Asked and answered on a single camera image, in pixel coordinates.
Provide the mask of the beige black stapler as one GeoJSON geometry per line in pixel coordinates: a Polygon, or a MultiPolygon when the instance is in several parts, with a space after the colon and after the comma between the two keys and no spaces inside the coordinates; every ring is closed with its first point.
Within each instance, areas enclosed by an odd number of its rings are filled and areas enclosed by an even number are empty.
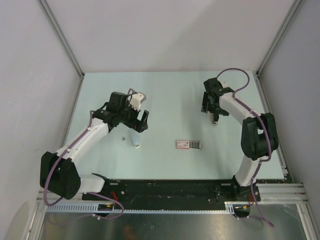
{"type": "Polygon", "coordinates": [[[216,126],[219,121],[219,115],[217,113],[210,114],[210,122],[213,126],[216,126]]]}

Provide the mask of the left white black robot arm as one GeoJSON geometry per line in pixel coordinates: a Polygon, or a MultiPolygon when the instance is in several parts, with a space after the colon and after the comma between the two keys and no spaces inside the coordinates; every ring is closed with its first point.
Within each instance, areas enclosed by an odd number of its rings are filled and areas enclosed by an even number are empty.
{"type": "Polygon", "coordinates": [[[77,194],[93,193],[98,199],[110,196],[107,178],[97,173],[79,174],[77,167],[89,150],[118,125],[142,133],[148,129],[149,112],[143,111],[146,95],[132,88],[128,93],[112,92],[109,101],[89,113],[89,122],[84,129],[56,152],[45,152],[40,163],[40,186],[44,193],[52,192],[60,199],[70,200],[77,194]]]}

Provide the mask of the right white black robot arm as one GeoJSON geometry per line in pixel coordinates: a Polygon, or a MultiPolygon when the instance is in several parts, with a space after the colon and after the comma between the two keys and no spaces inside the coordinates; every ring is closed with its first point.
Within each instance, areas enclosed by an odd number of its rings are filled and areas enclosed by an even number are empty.
{"type": "Polygon", "coordinates": [[[210,113],[211,124],[216,126],[220,116],[232,116],[241,125],[243,159],[232,177],[230,195],[242,201],[251,191],[261,164],[270,161],[272,152],[279,147],[275,117],[270,112],[256,112],[216,77],[204,81],[203,85],[201,112],[210,113]]]}

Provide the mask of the red white staple box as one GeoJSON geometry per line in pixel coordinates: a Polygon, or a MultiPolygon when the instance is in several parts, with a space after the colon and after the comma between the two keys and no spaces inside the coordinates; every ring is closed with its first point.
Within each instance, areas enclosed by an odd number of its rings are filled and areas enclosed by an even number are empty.
{"type": "Polygon", "coordinates": [[[202,142],[197,140],[177,140],[175,142],[177,149],[198,149],[202,148],[202,142]]]}

